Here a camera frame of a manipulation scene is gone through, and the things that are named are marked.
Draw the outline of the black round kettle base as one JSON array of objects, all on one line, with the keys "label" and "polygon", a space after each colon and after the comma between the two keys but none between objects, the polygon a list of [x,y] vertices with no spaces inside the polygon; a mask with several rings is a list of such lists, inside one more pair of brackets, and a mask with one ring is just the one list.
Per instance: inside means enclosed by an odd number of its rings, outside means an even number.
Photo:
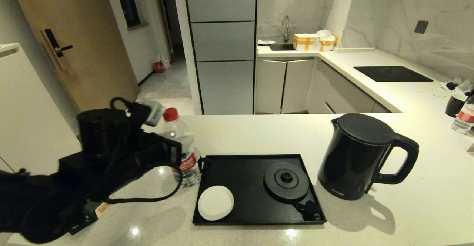
[{"label": "black round kettle base", "polygon": [[310,182],[303,169],[291,163],[274,163],[266,168],[264,187],[274,198],[284,203],[299,202],[306,197]]}]

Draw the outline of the black gold door lock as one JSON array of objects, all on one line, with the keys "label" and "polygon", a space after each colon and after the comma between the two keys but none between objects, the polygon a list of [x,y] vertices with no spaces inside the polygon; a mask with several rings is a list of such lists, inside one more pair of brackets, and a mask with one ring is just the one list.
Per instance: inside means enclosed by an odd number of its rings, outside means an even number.
[{"label": "black gold door lock", "polygon": [[43,38],[46,40],[51,52],[53,53],[54,60],[57,62],[59,70],[62,72],[67,71],[69,64],[64,57],[64,51],[72,49],[73,45],[60,47],[51,29],[42,29],[40,32]]}]

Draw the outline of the brown wooden door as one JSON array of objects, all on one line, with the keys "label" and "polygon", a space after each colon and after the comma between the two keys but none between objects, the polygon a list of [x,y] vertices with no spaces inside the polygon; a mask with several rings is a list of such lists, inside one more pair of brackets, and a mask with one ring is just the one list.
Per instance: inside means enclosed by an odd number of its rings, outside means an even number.
[{"label": "brown wooden door", "polygon": [[[51,29],[69,67],[59,70],[40,30]],[[135,100],[138,82],[110,0],[0,0],[0,43],[19,43],[75,135],[76,115]]]}]

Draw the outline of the dark narrow window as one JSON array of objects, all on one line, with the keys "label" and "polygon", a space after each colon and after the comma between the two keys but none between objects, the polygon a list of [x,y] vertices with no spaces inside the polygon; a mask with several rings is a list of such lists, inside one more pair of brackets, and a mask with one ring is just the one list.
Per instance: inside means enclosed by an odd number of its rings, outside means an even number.
[{"label": "dark narrow window", "polygon": [[120,5],[129,30],[148,25],[143,0],[120,0]]}]

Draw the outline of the dark green folded leaflet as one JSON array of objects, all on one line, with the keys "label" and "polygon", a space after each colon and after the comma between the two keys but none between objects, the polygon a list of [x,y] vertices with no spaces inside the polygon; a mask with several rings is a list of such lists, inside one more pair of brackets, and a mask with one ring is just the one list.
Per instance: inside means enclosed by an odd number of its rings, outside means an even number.
[{"label": "dark green folded leaflet", "polygon": [[88,200],[83,207],[83,218],[69,230],[69,234],[77,234],[98,221],[110,207],[111,205],[105,202],[92,202]]}]

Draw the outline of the grey lower cabinet door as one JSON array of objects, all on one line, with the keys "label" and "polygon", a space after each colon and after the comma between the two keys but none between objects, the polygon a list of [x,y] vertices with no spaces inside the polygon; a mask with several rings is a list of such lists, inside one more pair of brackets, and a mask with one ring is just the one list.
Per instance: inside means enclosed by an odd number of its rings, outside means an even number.
[{"label": "grey lower cabinet door", "polygon": [[256,113],[279,114],[286,74],[285,61],[259,60],[256,67]]},{"label": "grey lower cabinet door", "polygon": [[283,103],[281,106],[283,114],[305,110],[313,63],[313,59],[287,62]]}]

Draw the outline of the black electric kettle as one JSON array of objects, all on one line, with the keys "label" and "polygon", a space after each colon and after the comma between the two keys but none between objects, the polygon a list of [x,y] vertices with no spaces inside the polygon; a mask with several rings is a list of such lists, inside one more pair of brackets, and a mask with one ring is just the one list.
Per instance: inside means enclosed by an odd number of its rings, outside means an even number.
[{"label": "black electric kettle", "polygon": [[[331,120],[333,136],[318,172],[322,187],[345,200],[358,200],[374,183],[399,184],[413,169],[419,145],[385,122],[365,114],[344,114]],[[381,173],[393,148],[407,153],[395,174]]]}]

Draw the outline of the black rectangular tray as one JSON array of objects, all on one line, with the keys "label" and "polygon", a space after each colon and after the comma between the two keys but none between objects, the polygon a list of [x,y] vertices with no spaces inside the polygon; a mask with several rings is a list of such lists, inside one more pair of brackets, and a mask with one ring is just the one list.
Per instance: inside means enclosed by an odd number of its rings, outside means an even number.
[{"label": "black rectangular tray", "polygon": [[[193,224],[205,225],[322,225],[326,216],[321,208],[316,192],[311,183],[303,159],[299,154],[271,155],[208,155],[211,167],[201,173],[197,198],[207,188],[225,186],[233,194],[235,204],[229,215],[217,221],[207,221],[195,208]],[[265,189],[264,172],[274,163],[291,163],[303,169],[310,182],[305,198],[297,203],[311,200],[321,209],[320,221],[305,221],[292,203],[274,199]]]}]

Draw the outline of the black mug white rim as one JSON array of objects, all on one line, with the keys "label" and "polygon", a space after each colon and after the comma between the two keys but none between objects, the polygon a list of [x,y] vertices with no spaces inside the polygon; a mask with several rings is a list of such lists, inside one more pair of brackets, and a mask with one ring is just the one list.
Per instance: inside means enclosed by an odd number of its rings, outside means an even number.
[{"label": "black mug white rim", "polygon": [[456,117],[466,99],[467,96],[464,94],[453,94],[446,105],[445,114],[450,117]]}]

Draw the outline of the water bottle with red cap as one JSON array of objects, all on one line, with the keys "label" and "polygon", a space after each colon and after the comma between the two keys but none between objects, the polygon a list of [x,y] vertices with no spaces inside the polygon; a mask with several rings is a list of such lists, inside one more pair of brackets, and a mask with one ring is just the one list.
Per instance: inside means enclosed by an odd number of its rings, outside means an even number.
[{"label": "water bottle with red cap", "polygon": [[198,168],[198,157],[194,146],[194,135],[189,131],[186,124],[180,119],[178,110],[174,107],[166,108],[163,114],[166,128],[161,133],[165,138],[180,142],[182,145],[181,165],[182,172],[181,187],[183,189],[199,184],[200,171]]}]

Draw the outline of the black induction cooktop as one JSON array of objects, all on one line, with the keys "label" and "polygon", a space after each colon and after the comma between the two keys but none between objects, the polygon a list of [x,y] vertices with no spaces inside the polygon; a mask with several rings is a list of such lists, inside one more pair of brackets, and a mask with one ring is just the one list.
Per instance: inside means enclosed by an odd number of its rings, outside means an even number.
[{"label": "black induction cooktop", "polygon": [[354,66],[358,72],[376,82],[432,82],[425,77],[404,66]]}]

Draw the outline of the tall grey cabinet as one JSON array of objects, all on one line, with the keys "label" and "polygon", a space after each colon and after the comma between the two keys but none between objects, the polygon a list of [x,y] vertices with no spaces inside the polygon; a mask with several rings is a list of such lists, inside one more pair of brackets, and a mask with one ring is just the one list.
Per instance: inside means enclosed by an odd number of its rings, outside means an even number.
[{"label": "tall grey cabinet", "polygon": [[256,0],[186,0],[205,115],[253,113]]}]

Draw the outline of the grey drawer cabinet front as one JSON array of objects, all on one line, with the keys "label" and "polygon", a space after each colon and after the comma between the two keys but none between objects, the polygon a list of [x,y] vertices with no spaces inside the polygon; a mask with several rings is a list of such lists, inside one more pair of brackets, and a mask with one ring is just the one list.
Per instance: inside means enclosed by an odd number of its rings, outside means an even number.
[{"label": "grey drawer cabinet front", "polygon": [[310,114],[390,112],[321,59],[313,65],[306,109]]}]

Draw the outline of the white side cabinet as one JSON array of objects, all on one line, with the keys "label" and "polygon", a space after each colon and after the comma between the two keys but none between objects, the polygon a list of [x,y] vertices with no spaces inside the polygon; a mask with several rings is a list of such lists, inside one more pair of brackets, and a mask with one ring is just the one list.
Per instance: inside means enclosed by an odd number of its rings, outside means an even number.
[{"label": "white side cabinet", "polygon": [[0,158],[14,171],[52,174],[80,150],[20,44],[0,44]]}]

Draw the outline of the white round saucer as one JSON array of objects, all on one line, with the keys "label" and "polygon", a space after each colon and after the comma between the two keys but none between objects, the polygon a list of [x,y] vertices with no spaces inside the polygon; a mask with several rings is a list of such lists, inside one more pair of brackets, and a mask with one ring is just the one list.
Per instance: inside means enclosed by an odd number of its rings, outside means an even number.
[{"label": "white round saucer", "polygon": [[198,212],[207,221],[217,221],[230,214],[235,204],[232,192],[225,186],[207,188],[200,195]]}]

